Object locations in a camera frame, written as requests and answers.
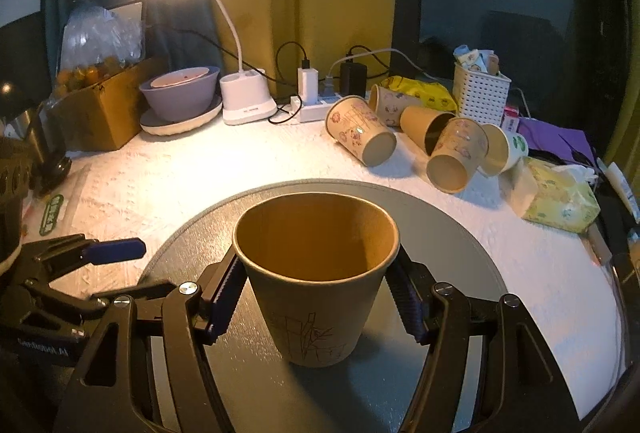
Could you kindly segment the brown paper cup with drawing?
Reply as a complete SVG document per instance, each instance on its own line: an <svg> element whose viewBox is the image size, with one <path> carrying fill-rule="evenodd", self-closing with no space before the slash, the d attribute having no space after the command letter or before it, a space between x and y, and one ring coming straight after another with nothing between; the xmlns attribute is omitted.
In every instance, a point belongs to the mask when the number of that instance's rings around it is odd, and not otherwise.
<svg viewBox="0 0 640 433"><path fill-rule="evenodd" d="M282 357L324 368L355 349L400 233L369 200L309 192L250 207L232 242Z"/></svg>

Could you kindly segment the white paper cup green print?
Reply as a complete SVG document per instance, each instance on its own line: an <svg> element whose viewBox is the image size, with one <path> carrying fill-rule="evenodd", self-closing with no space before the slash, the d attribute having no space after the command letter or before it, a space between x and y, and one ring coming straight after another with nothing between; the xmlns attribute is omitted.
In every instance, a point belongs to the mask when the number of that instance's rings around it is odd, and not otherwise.
<svg viewBox="0 0 640 433"><path fill-rule="evenodd" d="M528 156L528 143L520 133L502 130L495 124L483 124L482 128L488 138L488 152L480 172L488 178L512 169L518 160Z"/></svg>

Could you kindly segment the paper cup with animal print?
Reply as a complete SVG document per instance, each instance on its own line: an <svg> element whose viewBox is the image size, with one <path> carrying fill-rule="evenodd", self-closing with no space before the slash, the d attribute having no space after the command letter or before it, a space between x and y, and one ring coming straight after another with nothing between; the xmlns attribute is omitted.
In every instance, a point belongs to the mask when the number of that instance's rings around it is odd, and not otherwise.
<svg viewBox="0 0 640 433"><path fill-rule="evenodd" d="M488 152L488 137L476 121L454 117L440 134L426 175L444 193L460 193L469 184Z"/></svg>

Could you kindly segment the paper cup with cartoon print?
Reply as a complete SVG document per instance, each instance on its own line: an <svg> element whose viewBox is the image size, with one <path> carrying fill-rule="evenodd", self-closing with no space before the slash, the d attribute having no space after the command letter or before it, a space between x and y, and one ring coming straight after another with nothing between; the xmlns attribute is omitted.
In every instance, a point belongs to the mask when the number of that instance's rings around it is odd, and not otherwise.
<svg viewBox="0 0 640 433"><path fill-rule="evenodd" d="M384 164L396 148L396 136L367 101L349 95L334 103L326 114L326 132L364 166Z"/></svg>

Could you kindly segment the round grey mat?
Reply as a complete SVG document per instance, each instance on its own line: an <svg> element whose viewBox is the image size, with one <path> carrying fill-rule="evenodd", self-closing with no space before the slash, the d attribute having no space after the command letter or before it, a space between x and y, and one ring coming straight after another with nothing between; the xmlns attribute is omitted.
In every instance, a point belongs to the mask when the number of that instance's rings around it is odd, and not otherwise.
<svg viewBox="0 0 640 433"><path fill-rule="evenodd" d="M250 190L182 225L154 254L143 281L194 281L231 245L232 228L257 202L286 193L329 192L366 198L398 224L412 260L470 297L506 293L497 266L460 223L428 202L381 185L310 180ZM407 335L390 290L382 286L352 354L321 369L285 361L274 346L252 288L245 287L228 331L206 349L218 391L239 432L395 432L404 419L427 349Z"/></svg>

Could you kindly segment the yellow tissue pack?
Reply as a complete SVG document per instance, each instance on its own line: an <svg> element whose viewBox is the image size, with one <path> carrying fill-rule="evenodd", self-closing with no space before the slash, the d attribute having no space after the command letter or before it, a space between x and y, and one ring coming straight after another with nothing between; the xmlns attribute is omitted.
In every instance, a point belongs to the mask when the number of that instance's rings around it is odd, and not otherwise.
<svg viewBox="0 0 640 433"><path fill-rule="evenodd" d="M503 176L506 202L521 219L561 231L583 233L600 213L585 181L535 158L523 158Z"/></svg>

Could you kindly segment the green label sticker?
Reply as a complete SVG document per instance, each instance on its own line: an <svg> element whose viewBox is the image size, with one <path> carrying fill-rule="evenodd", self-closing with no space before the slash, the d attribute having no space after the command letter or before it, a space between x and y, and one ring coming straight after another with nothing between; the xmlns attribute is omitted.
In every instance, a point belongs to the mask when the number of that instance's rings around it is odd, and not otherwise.
<svg viewBox="0 0 640 433"><path fill-rule="evenodd" d="M64 205L65 197L62 194L53 195L46 203L39 227L39 235L48 236L58 225L58 217Z"/></svg>

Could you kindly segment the white tube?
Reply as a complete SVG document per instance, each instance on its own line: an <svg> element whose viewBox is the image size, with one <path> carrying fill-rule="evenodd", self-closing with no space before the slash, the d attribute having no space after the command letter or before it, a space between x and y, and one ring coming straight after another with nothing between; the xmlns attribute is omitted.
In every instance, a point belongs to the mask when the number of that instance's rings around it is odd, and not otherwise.
<svg viewBox="0 0 640 433"><path fill-rule="evenodd" d="M608 182L612 185L613 190L616 191L616 194L620 197L620 200L623 201L623 204L634 218L634 222L639 223L639 205L623 171L620 170L620 167L615 162L611 162L605 169L605 176L608 179Z"/></svg>

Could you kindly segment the purple cloth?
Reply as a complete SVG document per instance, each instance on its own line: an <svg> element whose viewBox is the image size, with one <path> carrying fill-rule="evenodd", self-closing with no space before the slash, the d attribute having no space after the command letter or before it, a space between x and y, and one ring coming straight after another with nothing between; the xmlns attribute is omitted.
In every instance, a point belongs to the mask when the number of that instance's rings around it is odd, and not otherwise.
<svg viewBox="0 0 640 433"><path fill-rule="evenodd" d="M588 167L596 165L596 158L582 130L521 118L518 133L524 136L534 157L549 159L558 164L582 164Z"/></svg>

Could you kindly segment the cardboard box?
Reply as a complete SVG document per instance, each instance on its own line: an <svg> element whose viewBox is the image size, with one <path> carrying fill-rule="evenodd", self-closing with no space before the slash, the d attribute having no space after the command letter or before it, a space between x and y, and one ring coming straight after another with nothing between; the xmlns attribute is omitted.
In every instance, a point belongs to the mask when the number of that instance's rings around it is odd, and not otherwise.
<svg viewBox="0 0 640 433"><path fill-rule="evenodd" d="M49 114L62 133L66 149L112 152L122 148L141 131L140 118L149 109L140 86L167 71L165 56L147 58L56 102Z"/></svg>

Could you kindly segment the white perforated plastic basket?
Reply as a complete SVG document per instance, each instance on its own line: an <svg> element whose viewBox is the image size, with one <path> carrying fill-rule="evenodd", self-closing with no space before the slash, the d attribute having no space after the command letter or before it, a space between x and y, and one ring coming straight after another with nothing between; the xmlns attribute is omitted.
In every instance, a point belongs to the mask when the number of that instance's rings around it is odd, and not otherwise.
<svg viewBox="0 0 640 433"><path fill-rule="evenodd" d="M500 126L510 86L511 79L501 72L492 76L457 65L452 87L457 114L480 124Z"/></svg>

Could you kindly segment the white power strip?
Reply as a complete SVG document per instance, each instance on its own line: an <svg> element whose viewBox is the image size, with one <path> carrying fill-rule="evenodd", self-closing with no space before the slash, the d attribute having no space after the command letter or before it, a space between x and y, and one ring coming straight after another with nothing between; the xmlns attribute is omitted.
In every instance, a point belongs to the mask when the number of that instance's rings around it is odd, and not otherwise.
<svg viewBox="0 0 640 433"><path fill-rule="evenodd" d="M319 97L316 104L303 104L299 101L298 96L294 95L290 98L293 119L298 123L324 120L330 108L338 101L341 101L341 99L340 94L335 94L332 96Z"/></svg>

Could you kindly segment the black power adapter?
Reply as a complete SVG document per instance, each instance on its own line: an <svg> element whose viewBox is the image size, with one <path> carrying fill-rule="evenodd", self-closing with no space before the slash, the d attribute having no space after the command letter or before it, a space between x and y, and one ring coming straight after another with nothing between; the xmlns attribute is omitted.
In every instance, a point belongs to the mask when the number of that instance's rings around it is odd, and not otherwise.
<svg viewBox="0 0 640 433"><path fill-rule="evenodd" d="M349 95L366 96L367 66L346 60L340 66L340 94L343 97Z"/></svg>

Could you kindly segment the clear plastic bag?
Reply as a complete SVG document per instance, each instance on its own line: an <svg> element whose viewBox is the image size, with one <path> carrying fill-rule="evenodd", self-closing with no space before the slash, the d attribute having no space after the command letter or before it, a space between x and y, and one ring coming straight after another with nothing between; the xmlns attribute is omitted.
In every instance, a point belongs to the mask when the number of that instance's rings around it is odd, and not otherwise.
<svg viewBox="0 0 640 433"><path fill-rule="evenodd" d="M142 0L104 8L76 0L62 30L52 96L95 86L141 62L145 56Z"/></svg>

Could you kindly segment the white USB charger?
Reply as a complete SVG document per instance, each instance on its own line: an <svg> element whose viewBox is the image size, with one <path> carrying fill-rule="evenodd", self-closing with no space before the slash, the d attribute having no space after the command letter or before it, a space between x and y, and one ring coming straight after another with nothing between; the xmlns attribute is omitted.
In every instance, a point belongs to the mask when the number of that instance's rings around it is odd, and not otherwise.
<svg viewBox="0 0 640 433"><path fill-rule="evenodd" d="M297 69L298 95L303 105L314 105L318 102L319 72L310 66L310 60L303 58Z"/></svg>

